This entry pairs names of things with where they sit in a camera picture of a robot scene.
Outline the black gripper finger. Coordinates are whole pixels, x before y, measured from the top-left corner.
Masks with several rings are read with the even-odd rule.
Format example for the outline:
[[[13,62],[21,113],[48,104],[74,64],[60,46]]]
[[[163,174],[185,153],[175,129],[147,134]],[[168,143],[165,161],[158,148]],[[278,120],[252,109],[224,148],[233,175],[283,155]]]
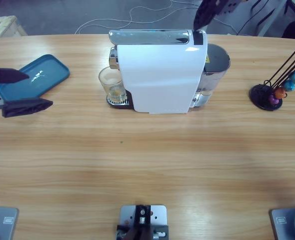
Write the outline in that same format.
[[[0,68],[0,84],[13,84],[28,79],[29,76],[13,68]]]
[[[228,0],[203,0],[196,11],[193,30],[200,30],[207,26],[228,3]]]
[[[2,116],[10,118],[32,115],[44,111],[52,105],[53,101],[40,97],[6,101],[2,107]]]

